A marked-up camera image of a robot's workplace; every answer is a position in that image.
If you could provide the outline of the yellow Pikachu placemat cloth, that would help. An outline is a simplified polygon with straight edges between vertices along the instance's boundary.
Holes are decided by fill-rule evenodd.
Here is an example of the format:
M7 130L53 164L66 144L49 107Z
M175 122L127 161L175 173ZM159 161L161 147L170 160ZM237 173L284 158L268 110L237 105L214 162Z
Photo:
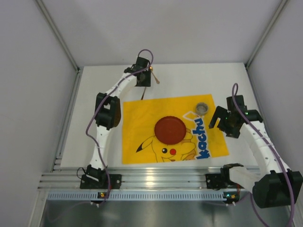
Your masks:
M195 113L200 102L209 107L204 116ZM211 94L125 102L122 163L175 163L229 155L223 133L208 127L214 111ZM167 145L156 138L154 126L165 116L175 116L186 125L186 136L180 143Z

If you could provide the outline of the red round plate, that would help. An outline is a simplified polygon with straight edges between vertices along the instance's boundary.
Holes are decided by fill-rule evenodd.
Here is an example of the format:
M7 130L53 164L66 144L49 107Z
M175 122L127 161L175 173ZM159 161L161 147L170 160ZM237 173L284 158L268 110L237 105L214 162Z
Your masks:
M174 145L180 143L186 136L186 125L175 116L165 116L154 126L156 138L163 144Z

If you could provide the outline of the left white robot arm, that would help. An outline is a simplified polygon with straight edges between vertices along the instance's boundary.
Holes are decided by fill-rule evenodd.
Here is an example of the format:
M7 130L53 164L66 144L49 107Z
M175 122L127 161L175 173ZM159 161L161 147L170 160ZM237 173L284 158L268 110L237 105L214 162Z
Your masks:
M153 60L138 56L135 64L124 70L121 78L105 93L98 93L95 111L85 134L94 143L89 166L102 173L107 171L107 154L114 129L121 120L121 101L128 91L151 81Z

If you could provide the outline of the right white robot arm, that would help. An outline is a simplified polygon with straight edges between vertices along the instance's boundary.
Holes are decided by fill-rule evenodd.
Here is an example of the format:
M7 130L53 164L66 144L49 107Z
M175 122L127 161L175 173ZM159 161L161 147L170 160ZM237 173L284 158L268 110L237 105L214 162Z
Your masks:
M260 208L295 204L303 184L303 176L273 152L274 145L267 136L259 112L247 109L242 95L226 98L227 108L216 107L209 128L217 127L231 138L244 138L260 170L249 171L239 163L225 164L220 169L216 189L238 184L252 193Z

